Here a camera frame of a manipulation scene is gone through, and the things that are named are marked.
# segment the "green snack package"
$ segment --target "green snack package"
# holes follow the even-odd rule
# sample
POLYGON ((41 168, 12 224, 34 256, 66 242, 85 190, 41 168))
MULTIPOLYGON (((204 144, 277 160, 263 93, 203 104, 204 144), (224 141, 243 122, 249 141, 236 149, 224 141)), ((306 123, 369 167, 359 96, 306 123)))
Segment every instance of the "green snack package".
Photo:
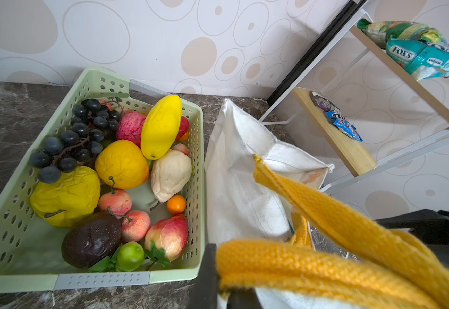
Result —
POLYGON ((388 55, 416 80, 449 77, 449 52, 413 40, 391 39, 388 55))
POLYGON ((443 35, 436 28, 427 24, 411 21, 381 21, 371 23, 361 19, 357 28, 362 30, 380 48, 385 49, 390 39, 424 41, 427 43, 446 43, 443 35))

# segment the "light green basket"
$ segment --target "light green basket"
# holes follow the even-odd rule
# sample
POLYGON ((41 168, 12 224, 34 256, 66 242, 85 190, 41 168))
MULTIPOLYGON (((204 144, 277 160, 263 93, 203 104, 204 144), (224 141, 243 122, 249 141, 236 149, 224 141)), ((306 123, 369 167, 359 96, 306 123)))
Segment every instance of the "light green basket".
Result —
MULTIPOLYGON (((189 280, 197 276, 205 242, 205 175, 203 113, 194 103, 182 99, 183 115, 190 122, 186 144, 193 165, 190 181, 181 192, 187 199, 184 215, 188 221, 188 243, 168 269, 156 266, 151 271, 84 273, 61 257, 61 243, 69 229, 49 225, 35 216, 30 206, 29 197, 39 171, 28 164, 30 154, 42 149, 44 138, 58 136, 71 126, 72 108, 85 98, 116 93, 124 97, 123 106, 148 114, 153 106, 129 97, 129 86, 130 79, 112 71, 86 68, 18 164, 0 194, 0 293, 138 285, 189 280)), ((132 209, 147 211, 152 224, 171 216, 166 205, 148 211, 155 200, 150 181, 129 193, 133 199, 132 209)))

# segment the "dark marble surface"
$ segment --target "dark marble surface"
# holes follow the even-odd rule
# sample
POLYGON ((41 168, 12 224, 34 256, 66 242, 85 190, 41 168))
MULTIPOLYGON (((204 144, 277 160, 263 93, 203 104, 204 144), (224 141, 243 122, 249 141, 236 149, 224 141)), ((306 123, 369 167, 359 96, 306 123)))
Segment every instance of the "dark marble surface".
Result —
MULTIPOLYGON (((51 117, 70 87, 0 83, 0 192, 28 147, 51 117)), ((134 98, 141 94, 131 93, 134 98)), ((181 95, 204 112, 205 150, 214 122, 225 97, 181 95)), ((261 99, 230 98, 246 112, 259 118, 269 107, 261 99)), ((270 115, 266 121, 277 121, 270 115)), ((277 138, 294 144, 282 126, 268 126, 277 138)), ((348 256, 319 231, 312 228, 316 248, 348 256)), ((80 289, 52 292, 0 294, 0 308, 185 308, 193 281, 145 286, 80 289)))

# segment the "yellow bag handle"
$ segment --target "yellow bag handle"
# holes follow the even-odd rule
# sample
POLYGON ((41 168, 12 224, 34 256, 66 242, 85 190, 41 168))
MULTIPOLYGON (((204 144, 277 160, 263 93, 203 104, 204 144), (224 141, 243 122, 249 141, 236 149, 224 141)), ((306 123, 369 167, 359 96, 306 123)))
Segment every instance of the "yellow bag handle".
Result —
POLYGON ((449 308, 449 270, 417 238, 389 231, 318 190, 274 173, 254 157, 255 181, 298 210, 304 217, 294 219, 299 229, 308 220, 365 261, 312 250, 305 240, 310 239, 308 225, 286 244, 232 240, 216 252, 222 291, 267 287, 367 308, 449 308))

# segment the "wallpaper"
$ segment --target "wallpaper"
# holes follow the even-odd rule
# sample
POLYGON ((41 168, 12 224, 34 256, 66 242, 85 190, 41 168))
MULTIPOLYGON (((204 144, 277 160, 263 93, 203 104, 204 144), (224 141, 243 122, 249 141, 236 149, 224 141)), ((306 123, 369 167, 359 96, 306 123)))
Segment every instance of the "wallpaper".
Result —
MULTIPOLYGON (((449 41, 449 1, 375 0, 365 9, 374 21, 430 24, 449 41)), ((353 35, 346 34, 299 86, 320 91, 364 49, 353 35)), ((449 108, 449 78, 420 83, 449 108)), ((325 95, 357 127, 377 160, 449 126, 372 53, 336 80, 325 95)), ((298 110, 302 108, 289 95, 274 112, 286 120, 298 110)), ((349 174, 307 114, 298 114, 287 129, 297 145, 336 165, 325 184, 349 174)), ((333 197, 374 219, 425 208, 449 211, 449 146, 351 185, 333 197)))
POLYGON ((0 0, 0 81, 267 98, 348 0, 0 0))

